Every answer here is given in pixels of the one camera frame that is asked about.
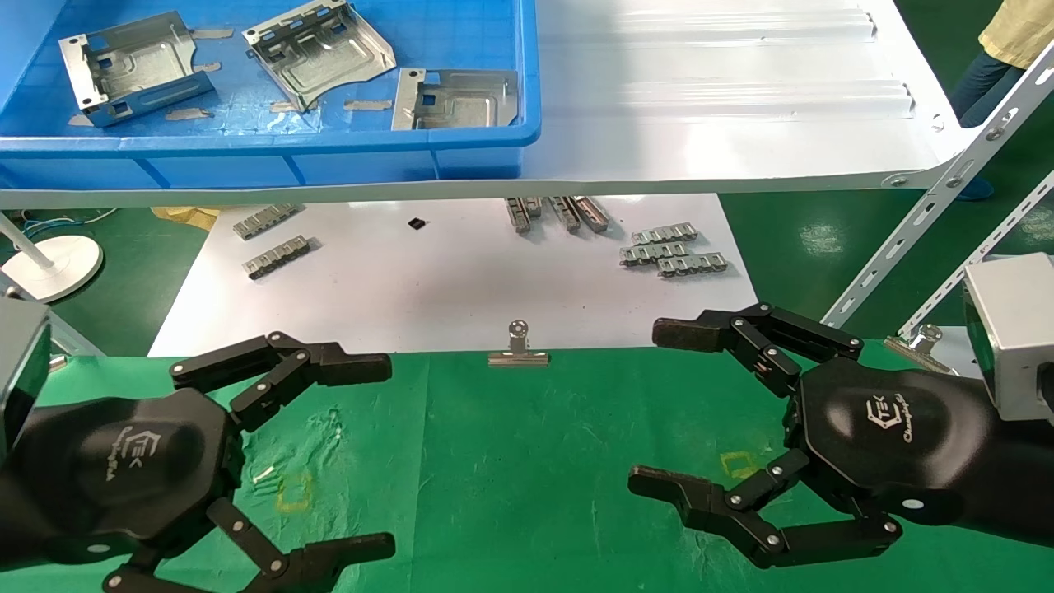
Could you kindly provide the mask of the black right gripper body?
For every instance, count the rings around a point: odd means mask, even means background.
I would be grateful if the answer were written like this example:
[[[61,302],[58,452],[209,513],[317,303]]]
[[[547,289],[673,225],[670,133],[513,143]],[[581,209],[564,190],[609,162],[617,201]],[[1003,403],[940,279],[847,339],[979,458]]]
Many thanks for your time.
[[[835,359],[800,380],[803,482],[842,513],[997,528],[991,453],[999,416],[978,380]]]

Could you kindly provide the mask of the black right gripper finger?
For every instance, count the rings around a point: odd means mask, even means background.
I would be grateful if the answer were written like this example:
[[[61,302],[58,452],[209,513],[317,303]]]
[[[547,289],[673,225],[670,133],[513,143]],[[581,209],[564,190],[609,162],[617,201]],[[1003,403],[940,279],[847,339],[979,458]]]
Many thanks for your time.
[[[686,529],[720,536],[755,567],[794,567],[876,557],[900,540],[901,526],[884,511],[851,499],[847,521],[777,528],[761,510],[803,482],[812,472],[809,455],[793,448],[767,468],[731,489],[707,479],[635,464],[628,475],[632,494],[667,502]]]
[[[865,343],[855,335],[760,301],[740,311],[705,309],[695,320],[659,318],[653,345],[686,352],[727,352],[774,395],[797,393],[802,369],[788,354],[817,363],[858,360]]]

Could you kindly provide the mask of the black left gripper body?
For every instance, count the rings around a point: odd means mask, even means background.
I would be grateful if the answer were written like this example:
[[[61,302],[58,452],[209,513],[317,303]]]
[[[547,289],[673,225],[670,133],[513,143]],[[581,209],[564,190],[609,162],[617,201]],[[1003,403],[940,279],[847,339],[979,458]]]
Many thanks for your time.
[[[206,510],[240,486],[242,436],[193,388],[33,412],[33,500],[48,564],[155,549],[184,554],[213,530]]]

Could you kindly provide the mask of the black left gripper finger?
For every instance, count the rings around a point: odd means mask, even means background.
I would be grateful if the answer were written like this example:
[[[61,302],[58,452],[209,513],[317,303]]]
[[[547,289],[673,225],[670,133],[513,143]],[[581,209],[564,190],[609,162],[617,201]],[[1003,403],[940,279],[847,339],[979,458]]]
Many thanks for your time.
[[[304,343],[271,333],[199,354],[170,368],[176,388],[212,393],[252,380],[230,402],[242,432],[255,432],[311,386],[364,386],[391,379],[387,353],[349,354],[335,342]]]
[[[331,592],[343,570],[395,555],[393,535],[370,535],[306,543],[282,553],[226,497],[207,507],[206,516],[259,571],[242,592]],[[156,577],[158,549],[141,548],[103,581],[105,592],[200,592],[200,588]]]

